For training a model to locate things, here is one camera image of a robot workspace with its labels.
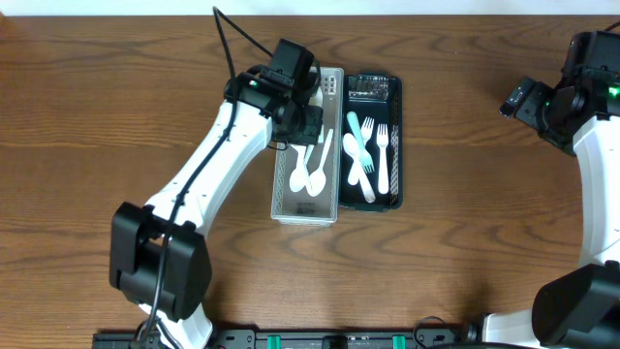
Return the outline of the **mint green plastic fork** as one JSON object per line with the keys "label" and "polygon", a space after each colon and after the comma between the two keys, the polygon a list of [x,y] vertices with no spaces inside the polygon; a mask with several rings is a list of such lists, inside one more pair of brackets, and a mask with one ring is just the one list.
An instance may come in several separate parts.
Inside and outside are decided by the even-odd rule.
{"label": "mint green plastic fork", "polygon": [[356,138],[356,142],[359,148],[359,158],[361,166],[366,174],[374,172],[374,164],[370,153],[366,150],[365,145],[363,143],[363,138],[361,134],[361,128],[358,120],[358,116],[354,111],[349,111],[346,115],[347,121],[353,132],[354,137]]}

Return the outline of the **white spoon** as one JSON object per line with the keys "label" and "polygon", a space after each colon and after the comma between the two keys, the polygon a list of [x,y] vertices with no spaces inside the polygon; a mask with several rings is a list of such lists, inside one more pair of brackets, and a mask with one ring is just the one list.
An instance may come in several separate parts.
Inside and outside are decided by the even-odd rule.
{"label": "white spoon", "polygon": [[317,197],[326,186],[326,173],[324,167],[326,163],[326,157],[328,156],[331,147],[332,139],[333,130],[329,129],[325,138],[325,144],[321,155],[319,167],[309,176],[310,187],[307,189],[307,191],[311,197]]}
{"label": "white spoon", "polygon": [[310,188],[310,178],[305,162],[307,146],[292,144],[292,148],[296,151],[297,157],[295,168],[290,176],[290,189],[292,192],[296,193],[303,188]]}

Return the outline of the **white spoon among forks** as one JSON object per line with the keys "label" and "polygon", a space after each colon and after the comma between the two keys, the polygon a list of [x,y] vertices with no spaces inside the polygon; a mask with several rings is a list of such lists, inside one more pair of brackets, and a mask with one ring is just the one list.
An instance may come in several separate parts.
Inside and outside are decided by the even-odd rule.
{"label": "white spoon among forks", "polygon": [[361,191],[364,197],[364,200],[372,204],[376,200],[376,196],[372,189],[372,186],[368,180],[366,173],[361,165],[360,160],[360,150],[357,145],[356,138],[351,133],[346,133],[343,136],[343,146],[345,152],[352,158],[353,165],[350,170],[348,182],[350,185],[361,185]]}

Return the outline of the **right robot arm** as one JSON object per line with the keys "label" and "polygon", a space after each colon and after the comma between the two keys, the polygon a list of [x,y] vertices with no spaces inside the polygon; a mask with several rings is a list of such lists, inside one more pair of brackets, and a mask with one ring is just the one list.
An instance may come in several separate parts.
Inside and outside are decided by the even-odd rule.
{"label": "right robot arm", "polygon": [[582,238],[575,270],[541,287],[531,308],[484,316],[479,348],[619,345],[619,36],[573,36],[555,86],[524,78],[500,108],[577,160]]}

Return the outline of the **white fork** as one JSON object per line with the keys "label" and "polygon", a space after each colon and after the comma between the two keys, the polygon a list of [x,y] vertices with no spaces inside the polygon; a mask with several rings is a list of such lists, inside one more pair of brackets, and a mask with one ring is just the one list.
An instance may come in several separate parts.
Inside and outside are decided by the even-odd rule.
{"label": "white fork", "polygon": [[388,126],[386,124],[379,124],[377,129],[377,146],[380,149],[378,177],[378,191],[380,194],[386,194],[388,192],[388,143]]}
{"label": "white fork", "polygon": [[357,130],[356,138],[359,139],[358,145],[361,150],[361,165],[366,174],[372,173],[374,171],[374,162],[369,151],[366,149],[366,145],[372,136],[372,131],[374,128],[374,119],[370,116],[366,116],[362,122],[362,124],[358,124],[355,126],[355,121],[357,121],[357,115],[354,112],[349,112],[347,114],[347,118],[354,132]]}

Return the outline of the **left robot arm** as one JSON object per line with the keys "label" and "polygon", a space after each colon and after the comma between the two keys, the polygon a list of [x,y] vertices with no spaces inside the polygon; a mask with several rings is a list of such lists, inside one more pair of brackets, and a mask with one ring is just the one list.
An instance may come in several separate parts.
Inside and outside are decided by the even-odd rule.
{"label": "left robot arm", "polygon": [[182,169],[143,206],[123,203],[112,216],[109,283],[148,314],[130,347],[148,348],[152,337],[162,348],[207,345],[212,221],[269,143],[317,141],[322,82],[318,65],[298,74],[258,65],[230,79],[212,128]]}

